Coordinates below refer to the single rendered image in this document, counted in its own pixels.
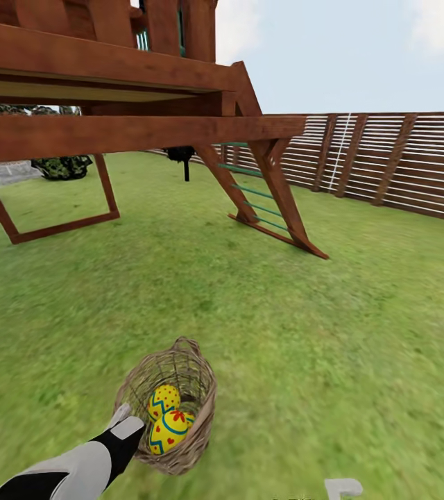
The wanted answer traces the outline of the easter egg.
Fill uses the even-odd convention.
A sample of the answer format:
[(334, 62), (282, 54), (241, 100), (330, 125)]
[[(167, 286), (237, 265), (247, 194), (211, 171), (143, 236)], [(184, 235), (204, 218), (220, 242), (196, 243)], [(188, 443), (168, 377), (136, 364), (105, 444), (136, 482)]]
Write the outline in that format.
[(153, 424), (149, 437), (152, 454), (163, 454), (186, 439), (187, 419), (179, 411), (168, 411)]
[(146, 405), (146, 417), (155, 424), (168, 411), (181, 409), (180, 391), (172, 384), (163, 383), (151, 393)]
[(192, 424), (195, 422), (194, 414), (188, 410), (183, 410), (183, 409), (180, 409), (179, 412), (185, 414), (185, 417), (187, 419), (187, 430), (188, 432), (190, 432)]

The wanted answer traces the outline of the wicker basket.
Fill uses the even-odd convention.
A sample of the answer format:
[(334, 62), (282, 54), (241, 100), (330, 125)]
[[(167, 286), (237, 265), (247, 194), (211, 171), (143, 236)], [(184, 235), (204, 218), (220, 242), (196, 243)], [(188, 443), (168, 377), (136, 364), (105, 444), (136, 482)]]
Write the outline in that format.
[[(189, 347), (182, 347), (185, 343)], [(203, 454), (209, 445), (212, 436), (212, 425), (214, 419), (214, 409), (216, 409), (217, 398), (217, 377), (216, 372), (210, 368), (207, 360), (204, 360), (198, 341), (193, 338), (178, 337), (176, 342), (170, 349), (150, 353), (145, 358), (141, 359), (134, 369), (131, 369), (125, 377), (119, 391), (117, 391), (116, 399), (113, 402), (112, 416), (116, 414), (118, 408), (123, 403), (123, 396), (127, 392), (127, 386), (134, 381), (134, 377), (138, 374), (139, 378), (143, 378), (147, 373), (147, 365), (150, 360), (158, 359), (160, 356), (166, 357), (169, 355), (169, 360), (176, 362), (176, 356), (182, 354), (185, 358), (185, 368), (179, 369), (179, 374), (186, 375), (187, 383), (190, 384), (193, 378), (205, 377), (207, 383), (205, 385), (206, 393), (202, 400), (201, 397), (190, 392), (181, 392), (180, 401), (183, 405), (193, 403), (199, 407), (194, 413), (195, 422), (187, 435), (186, 439), (175, 445), (163, 454), (152, 454), (149, 447), (149, 437), (153, 423), (148, 421), (145, 429), (144, 441), (139, 441), (139, 445), (133, 454), (131, 460), (137, 459), (140, 463), (145, 463), (157, 472), (168, 475), (179, 475), (187, 473), (189, 469), (193, 469), (201, 460)], [(198, 373), (193, 371), (191, 366), (191, 358), (194, 359), (194, 365), (198, 368)], [(204, 369), (203, 369), (204, 368)], [(140, 371), (140, 372), (139, 372)], [(139, 372), (139, 373), (138, 373)], [(202, 400), (202, 401), (201, 401)]]

